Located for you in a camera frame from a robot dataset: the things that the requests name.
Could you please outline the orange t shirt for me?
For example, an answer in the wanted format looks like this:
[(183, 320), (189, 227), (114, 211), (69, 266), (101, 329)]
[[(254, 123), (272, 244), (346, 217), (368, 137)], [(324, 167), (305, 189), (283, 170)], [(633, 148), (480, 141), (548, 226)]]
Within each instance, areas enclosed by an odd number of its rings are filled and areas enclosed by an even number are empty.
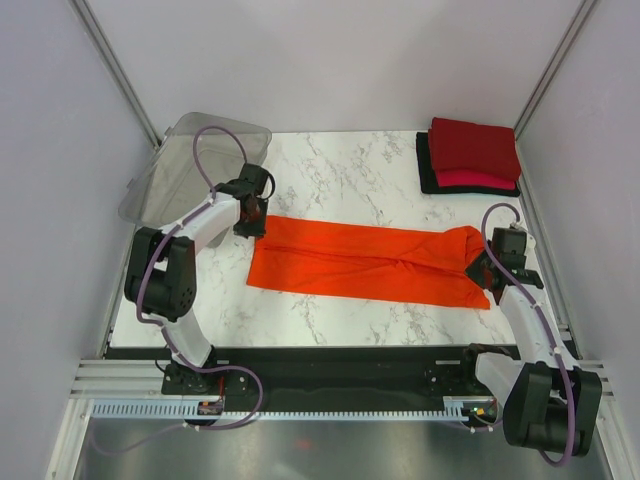
[(480, 232), (404, 230), (271, 215), (247, 283), (297, 294), (487, 310), (465, 273), (483, 251)]

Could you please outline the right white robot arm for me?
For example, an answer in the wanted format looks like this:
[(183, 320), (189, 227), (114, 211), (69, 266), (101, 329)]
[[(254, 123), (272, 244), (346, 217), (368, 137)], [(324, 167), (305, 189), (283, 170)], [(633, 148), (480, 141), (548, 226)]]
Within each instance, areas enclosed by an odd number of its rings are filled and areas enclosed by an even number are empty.
[(563, 343), (541, 277), (526, 266), (526, 249), (525, 231), (496, 228), (467, 268), (508, 320), (518, 353), (472, 344), (464, 350), (458, 381), (469, 393), (487, 389), (494, 396), (509, 445), (563, 460), (583, 457), (591, 447), (602, 382)]

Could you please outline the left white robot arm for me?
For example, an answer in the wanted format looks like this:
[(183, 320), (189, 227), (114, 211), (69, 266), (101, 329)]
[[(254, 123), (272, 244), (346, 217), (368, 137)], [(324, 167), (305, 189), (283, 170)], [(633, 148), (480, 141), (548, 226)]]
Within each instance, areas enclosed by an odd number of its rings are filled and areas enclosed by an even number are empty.
[(173, 360), (186, 368), (185, 382), (208, 393), (219, 369), (208, 360), (213, 346), (193, 310), (197, 295), (197, 255), (227, 230), (243, 238), (263, 237), (275, 179), (263, 167), (247, 163), (239, 177), (216, 185), (187, 214), (161, 227), (136, 231), (124, 283), (139, 323), (158, 327)]

